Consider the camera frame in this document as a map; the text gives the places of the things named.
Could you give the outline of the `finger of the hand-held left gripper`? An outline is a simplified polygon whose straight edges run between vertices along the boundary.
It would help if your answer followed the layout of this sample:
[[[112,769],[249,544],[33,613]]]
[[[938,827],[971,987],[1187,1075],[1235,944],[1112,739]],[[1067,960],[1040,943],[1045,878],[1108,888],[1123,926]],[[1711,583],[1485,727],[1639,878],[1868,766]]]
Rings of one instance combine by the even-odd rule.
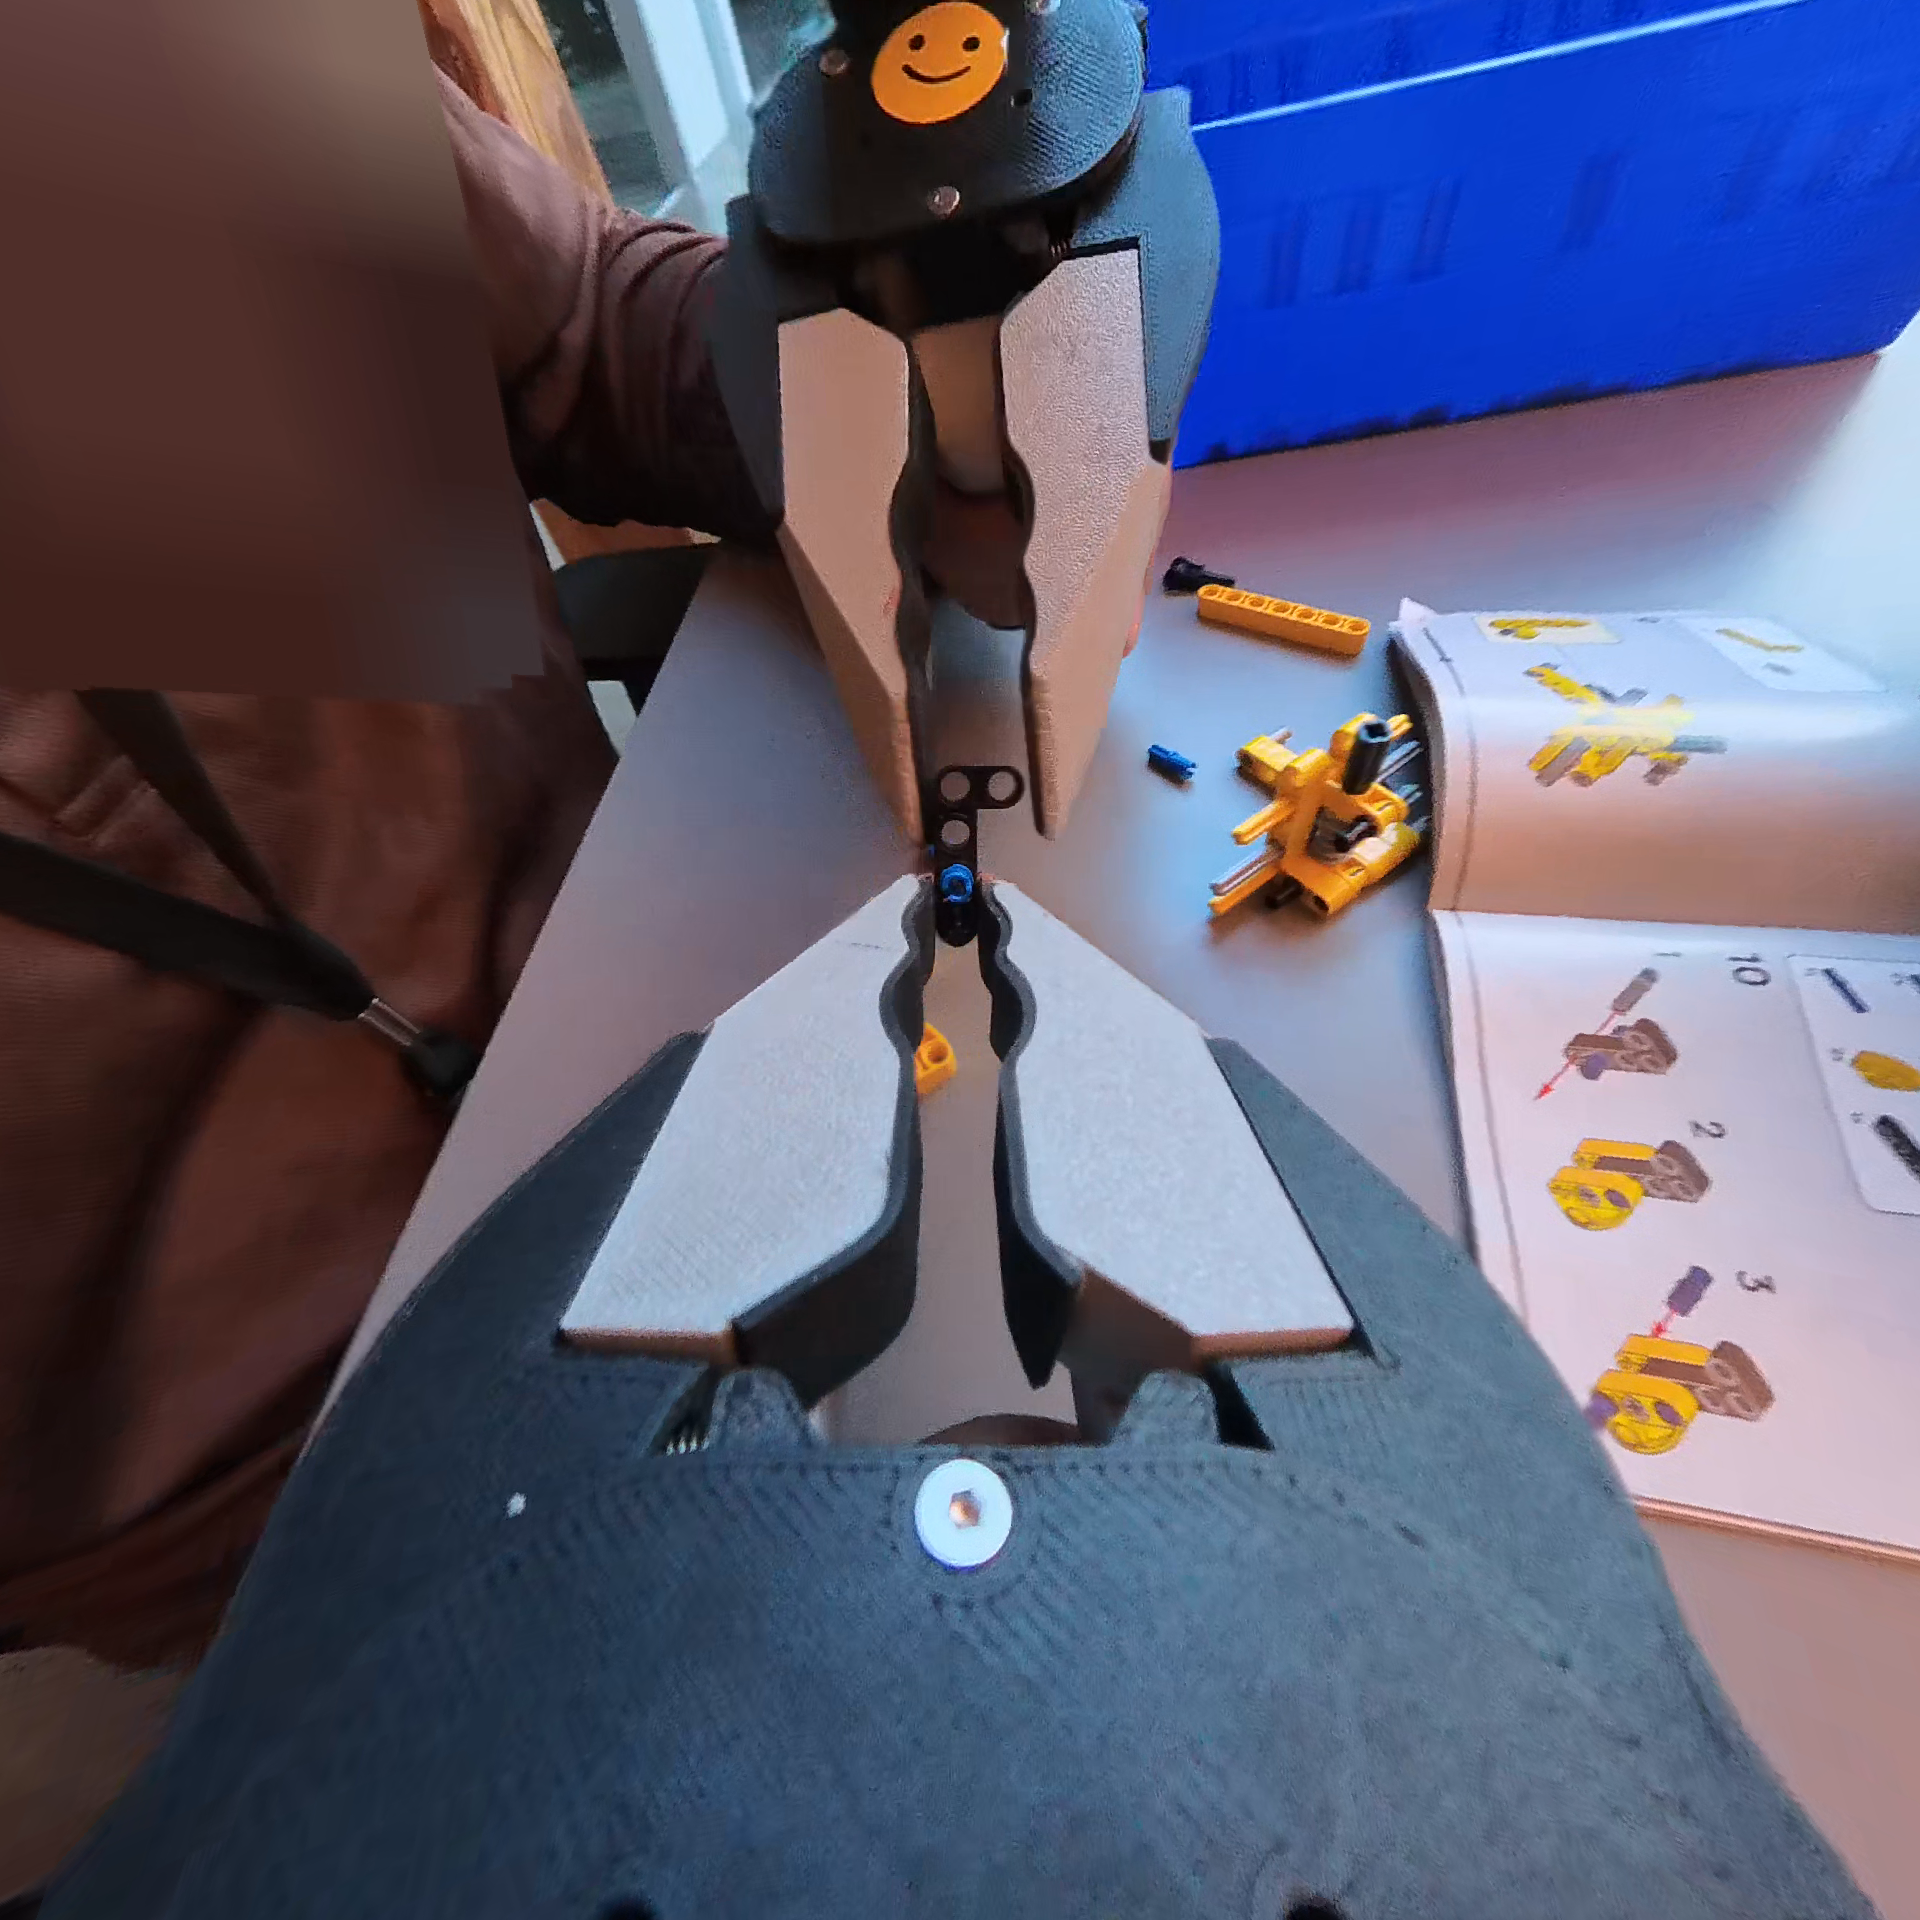
[[[905,342],[836,306],[779,327],[779,547],[881,797],[922,841],[932,414]]]
[[[1147,440],[1139,251],[1073,257],[999,326],[999,413],[1024,503],[1024,731],[1039,830],[1088,777],[1136,631],[1171,475]]]

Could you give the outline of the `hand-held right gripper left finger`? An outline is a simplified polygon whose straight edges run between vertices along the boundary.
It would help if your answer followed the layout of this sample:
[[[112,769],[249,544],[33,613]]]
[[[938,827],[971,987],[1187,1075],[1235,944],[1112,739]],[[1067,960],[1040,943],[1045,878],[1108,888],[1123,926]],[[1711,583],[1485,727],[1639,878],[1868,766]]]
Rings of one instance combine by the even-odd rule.
[[[907,877],[711,1023],[564,1342],[772,1371],[813,1409],[898,1338],[930,949],[930,888]]]

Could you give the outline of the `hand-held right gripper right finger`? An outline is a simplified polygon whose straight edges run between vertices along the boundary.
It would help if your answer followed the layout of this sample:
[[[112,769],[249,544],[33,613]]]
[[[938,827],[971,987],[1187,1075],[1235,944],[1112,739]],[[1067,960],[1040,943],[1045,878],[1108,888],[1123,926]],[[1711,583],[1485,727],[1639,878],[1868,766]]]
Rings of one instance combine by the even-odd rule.
[[[980,899],[1005,1323],[1028,1384],[1324,1354],[1354,1315],[1205,1032],[1005,880]]]

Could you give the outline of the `black angled lego beam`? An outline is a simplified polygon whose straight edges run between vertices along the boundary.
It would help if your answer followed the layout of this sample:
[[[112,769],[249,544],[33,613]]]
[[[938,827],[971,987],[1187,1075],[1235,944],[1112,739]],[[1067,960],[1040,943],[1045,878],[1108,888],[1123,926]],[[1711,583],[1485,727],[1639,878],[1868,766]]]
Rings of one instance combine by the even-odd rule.
[[[978,816],[1013,810],[1023,799],[1024,776],[1003,763],[949,763],[927,783],[922,816],[932,880],[932,926],[947,947],[967,947],[977,937]]]

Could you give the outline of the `person's left forearm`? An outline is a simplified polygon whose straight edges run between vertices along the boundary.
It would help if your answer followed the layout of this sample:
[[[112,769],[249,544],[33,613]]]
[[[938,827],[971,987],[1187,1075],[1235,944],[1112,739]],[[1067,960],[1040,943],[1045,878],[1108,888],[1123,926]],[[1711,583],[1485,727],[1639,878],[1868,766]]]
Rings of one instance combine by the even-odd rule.
[[[707,338],[728,243],[591,199],[437,87],[524,491],[577,521],[772,547]]]

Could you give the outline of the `long yellow lego beam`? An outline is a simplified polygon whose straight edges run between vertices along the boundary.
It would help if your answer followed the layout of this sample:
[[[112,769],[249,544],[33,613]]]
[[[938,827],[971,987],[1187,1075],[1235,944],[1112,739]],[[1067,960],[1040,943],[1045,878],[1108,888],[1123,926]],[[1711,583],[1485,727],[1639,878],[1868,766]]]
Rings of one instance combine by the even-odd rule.
[[[1316,657],[1354,661],[1372,635],[1368,617],[1312,608],[1228,583],[1205,583],[1193,600],[1199,617],[1209,627],[1284,642]]]

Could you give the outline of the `yellow lego assembly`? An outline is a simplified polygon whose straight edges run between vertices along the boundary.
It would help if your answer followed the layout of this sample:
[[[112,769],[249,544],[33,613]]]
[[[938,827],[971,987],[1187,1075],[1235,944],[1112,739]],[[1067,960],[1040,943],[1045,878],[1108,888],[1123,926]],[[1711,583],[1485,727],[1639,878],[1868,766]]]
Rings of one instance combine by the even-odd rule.
[[[1289,731],[1244,743],[1239,776],[1264,805],[1235,827],[1248,857],[1209,885],[1209,914],[1261,902],[1330,922],[1395,878],[1429,835],[1421,757],[1407,714],[1359,714],[1322,751],[1296,752]]]

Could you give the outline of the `lego instruction booklet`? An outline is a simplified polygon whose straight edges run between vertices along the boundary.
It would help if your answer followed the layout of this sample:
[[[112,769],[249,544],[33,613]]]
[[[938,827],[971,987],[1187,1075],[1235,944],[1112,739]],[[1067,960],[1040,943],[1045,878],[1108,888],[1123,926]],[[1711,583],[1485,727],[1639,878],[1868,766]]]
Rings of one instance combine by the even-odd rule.
[[[1916,1562],[1916,698],[1761,616],[1393,641],[1484,1274],[1647,1513]]]

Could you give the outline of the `person's left hand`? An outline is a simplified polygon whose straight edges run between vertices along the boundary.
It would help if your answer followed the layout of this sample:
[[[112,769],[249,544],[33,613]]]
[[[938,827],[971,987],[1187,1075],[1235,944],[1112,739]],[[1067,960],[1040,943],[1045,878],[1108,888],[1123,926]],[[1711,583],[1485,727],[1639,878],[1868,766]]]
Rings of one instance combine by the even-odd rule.
[[[932,482],[922,566],[940,598],[985,627],[1013,633],[1027,624],[1024,525],[1005,491],[969,495]]]

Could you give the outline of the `black chair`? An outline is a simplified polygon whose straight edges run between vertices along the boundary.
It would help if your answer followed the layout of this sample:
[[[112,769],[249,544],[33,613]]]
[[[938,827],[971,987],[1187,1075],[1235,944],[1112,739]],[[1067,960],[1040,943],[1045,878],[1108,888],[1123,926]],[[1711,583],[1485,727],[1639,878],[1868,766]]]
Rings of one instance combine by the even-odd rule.
[[[643,709],[719,544],[624,549],[556,567],[561,622],[587,682]]]

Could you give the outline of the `blue plastic storage bin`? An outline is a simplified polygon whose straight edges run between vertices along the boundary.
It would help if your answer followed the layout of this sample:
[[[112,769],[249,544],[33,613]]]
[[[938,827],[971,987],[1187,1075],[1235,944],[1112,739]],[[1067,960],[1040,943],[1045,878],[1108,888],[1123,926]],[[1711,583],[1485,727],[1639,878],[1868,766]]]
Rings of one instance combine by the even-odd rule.
[[[1178,465],[1880,353],[1916,3],[1149,6],[1221,216]]]

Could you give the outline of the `person's brown sweater torso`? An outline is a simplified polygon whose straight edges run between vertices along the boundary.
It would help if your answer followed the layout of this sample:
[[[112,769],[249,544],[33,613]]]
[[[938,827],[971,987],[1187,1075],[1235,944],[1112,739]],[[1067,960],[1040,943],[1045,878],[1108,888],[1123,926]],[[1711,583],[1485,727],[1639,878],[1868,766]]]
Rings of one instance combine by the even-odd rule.
[[[616,763],[571,665],[179,712],[300,922],[485,1047]],[[8,1651],[211,1640],[445,1126],[361,1027],[4,918]]]

